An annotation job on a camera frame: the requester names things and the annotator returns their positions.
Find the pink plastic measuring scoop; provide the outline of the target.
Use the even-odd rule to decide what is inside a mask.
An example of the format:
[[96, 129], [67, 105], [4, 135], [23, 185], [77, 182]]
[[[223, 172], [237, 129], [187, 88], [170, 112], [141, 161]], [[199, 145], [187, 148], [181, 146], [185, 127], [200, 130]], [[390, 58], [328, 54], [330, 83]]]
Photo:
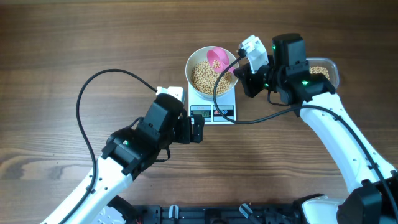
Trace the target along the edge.
[[231, 52], [222, 47], [208, 47], [206, 49], [205, 55], [210, 67], [216, 73], [223, 72], [232, 62], [236, 60], [236, 57]]

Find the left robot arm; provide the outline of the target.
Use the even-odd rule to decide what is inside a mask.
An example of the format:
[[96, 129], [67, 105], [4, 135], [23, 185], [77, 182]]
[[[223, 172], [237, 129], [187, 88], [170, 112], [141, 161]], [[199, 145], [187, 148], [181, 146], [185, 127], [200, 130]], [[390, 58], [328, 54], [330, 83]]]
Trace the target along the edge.
[[202, 142], [204, 124], [199, 114], [187, 116], [176, 97], [159, 94], [135, 128], [110, 135], [93, 170], [44, 223], [91, 223], [141, 172], [160, 161], [161, 150], [173, 142]]

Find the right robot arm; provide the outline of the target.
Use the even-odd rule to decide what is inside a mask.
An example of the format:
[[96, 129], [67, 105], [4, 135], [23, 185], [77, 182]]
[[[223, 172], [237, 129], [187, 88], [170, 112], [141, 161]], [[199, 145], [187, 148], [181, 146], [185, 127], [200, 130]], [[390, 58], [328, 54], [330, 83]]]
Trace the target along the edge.
[[397, 170], [354, 124], [331, 81], [310, 72], [301, 35], [275, 36], [272, 50], [269, 55], [258, 37], [248, 37], [238, 50], [248, 62], [234, 74], [247, 96], [262, 90], [276, 92], [287, 111], [312, 128], [338, 166], [349, 193], [342, 201], [324, 194], [297, 200], [302, 222], [396, 223]]

